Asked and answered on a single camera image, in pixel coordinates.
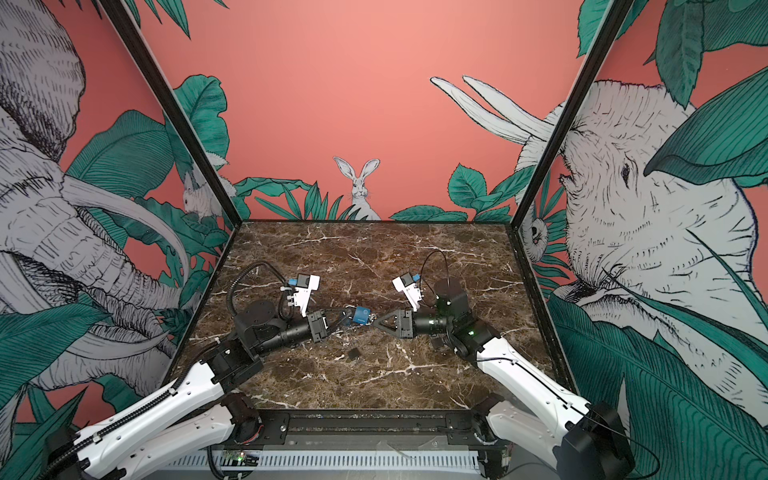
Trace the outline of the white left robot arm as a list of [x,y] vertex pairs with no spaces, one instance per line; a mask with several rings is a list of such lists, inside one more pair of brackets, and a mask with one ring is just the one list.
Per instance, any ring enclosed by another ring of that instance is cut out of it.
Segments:
[[141,479],[195,450],[223,442],[249,445],[264,422],[241,384],[263,368],[266,355],[326,339],[342,323],[325,311],[293,323],[270,301],[234,314],[234,329],[213,342],[174,380],[121,413],[45,441],[41,479]]

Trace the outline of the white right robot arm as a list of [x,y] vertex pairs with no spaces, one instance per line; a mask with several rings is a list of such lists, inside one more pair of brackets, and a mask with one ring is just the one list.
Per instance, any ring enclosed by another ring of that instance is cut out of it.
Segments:
[[526,360],[492,325],[475,316],[457,279],[437,282],[435,303],[423,308],[419,276],[405,273],[392,284],[410,304],[378,316],[373,325],[411,339],[443,335],[454,353],[492,377],[525,405],[500,399],[482,411],[481,425],[536,456],[562,479],[627,479],[636,466],[618,412],[593,404]]

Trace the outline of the blue padlock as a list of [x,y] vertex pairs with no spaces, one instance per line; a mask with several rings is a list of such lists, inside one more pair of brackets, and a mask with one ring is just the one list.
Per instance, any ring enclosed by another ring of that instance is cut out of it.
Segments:
[[372,322],[372,312],[369,308],[357,306],[352,315],[352,323],[357,325],[368,325]]

